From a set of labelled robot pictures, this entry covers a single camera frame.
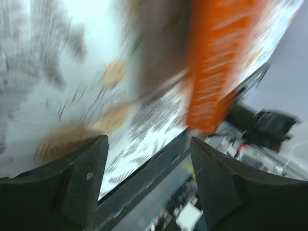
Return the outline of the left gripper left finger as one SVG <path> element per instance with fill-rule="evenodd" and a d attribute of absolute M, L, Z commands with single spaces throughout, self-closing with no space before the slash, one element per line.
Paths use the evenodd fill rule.
<path fill-rule="evenodd" d="M 0 179 L 2 231 L 90 231 L 108 156 L 101 135 L 46 165 Z"/>

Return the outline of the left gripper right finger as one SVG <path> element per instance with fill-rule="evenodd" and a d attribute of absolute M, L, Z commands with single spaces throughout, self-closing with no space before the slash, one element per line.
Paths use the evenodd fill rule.
<path fill-rule="evenodd" d="M 190 153 L 207 230 L 307 230 L 306 181 L 248 166 L 197 137 Z"/>

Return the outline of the orange Bic razor bag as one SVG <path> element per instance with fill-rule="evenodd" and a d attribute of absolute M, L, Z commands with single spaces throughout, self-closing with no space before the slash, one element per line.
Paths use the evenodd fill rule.
<path fill-rule="evenodd" d="M 178 123 L 217 131 L 235 100 L 248 54 L 270 0 L 141 0 L 140 85 L 145 102 L 133 118 L 138 133 Z"/>

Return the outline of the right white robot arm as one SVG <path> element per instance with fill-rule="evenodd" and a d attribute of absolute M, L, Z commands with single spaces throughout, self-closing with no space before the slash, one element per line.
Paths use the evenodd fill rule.
<path fill-rule="evenodd" d="M 226 122 L 242 133 L 245 144 L 281 150 L 282 143 L 292 139 L 289 131 L 295 124 L 302 123 L 297 116 L 280 111 L 256 111 L 246 104 L 237 102 L 229 111 Z"/>

